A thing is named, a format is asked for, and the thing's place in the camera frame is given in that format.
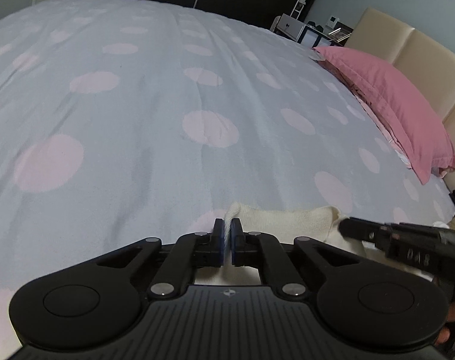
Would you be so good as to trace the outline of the right hand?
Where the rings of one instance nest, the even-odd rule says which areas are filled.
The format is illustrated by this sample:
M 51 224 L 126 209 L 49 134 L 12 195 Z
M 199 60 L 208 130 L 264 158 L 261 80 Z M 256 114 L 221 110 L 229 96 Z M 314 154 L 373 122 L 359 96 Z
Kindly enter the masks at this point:
M 447 322 L 449 322 L 449 323 L 455 322 L 455 301 L 450 304 Z M 450 329 L 443 328 L 438 335 L 438 339 L 436 340 L 435 345 L 445 344 L 449 338 L 450 338 Z

